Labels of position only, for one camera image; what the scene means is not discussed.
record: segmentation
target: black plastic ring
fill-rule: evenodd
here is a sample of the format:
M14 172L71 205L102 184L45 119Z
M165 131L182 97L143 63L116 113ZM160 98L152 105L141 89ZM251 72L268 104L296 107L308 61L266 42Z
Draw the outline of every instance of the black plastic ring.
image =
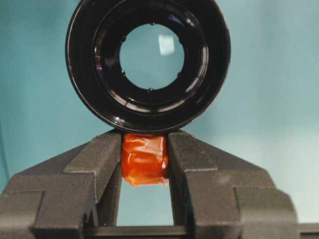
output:
M185 55L176 80L158 90L132 84L120 64L126 36L154 23L175 32ZM66 40L69 76L83 103L104 122L135 133L172 131L200 115L224 82L230 51L213 0L83 0Z

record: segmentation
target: teal background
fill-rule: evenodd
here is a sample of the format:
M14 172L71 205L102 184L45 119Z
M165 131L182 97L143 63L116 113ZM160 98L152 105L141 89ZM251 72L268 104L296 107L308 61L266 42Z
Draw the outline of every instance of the teal background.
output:
M214 104L185 129L266 168L299 220L319 221L319 1L217 2L231 33L230 71ZM9 176L111 129L84 107L66 72L76 5L0 1L0 189ZM124 186L119 224L171 224L167 187L136 190Z

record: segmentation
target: glass lens element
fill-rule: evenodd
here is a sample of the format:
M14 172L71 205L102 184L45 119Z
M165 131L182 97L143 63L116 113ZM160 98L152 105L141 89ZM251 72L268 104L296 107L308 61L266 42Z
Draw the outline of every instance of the glass lens element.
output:
M184 64L184 49L173 31L159 24L147 24L127 36L120 61L133 84L156 90L177 78Z

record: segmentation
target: orange tape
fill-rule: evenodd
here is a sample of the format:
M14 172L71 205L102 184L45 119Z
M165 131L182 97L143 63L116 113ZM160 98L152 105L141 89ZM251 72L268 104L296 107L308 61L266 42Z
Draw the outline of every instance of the orange tape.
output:
M168 156L163 135L126 134L121 156L122 176L132 187L167 185Z

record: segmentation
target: lens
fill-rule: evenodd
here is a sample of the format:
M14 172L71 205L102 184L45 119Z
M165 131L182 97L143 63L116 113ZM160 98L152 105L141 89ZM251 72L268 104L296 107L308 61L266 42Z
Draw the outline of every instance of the lens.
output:
M97 117L133 133L164 133L215 99L230 38L213 0L82 0L66 58L77 94Z
M182 70L184 49L178 36L159 24L145 24L126 37L120 51L126 77L143 89L170 85Z

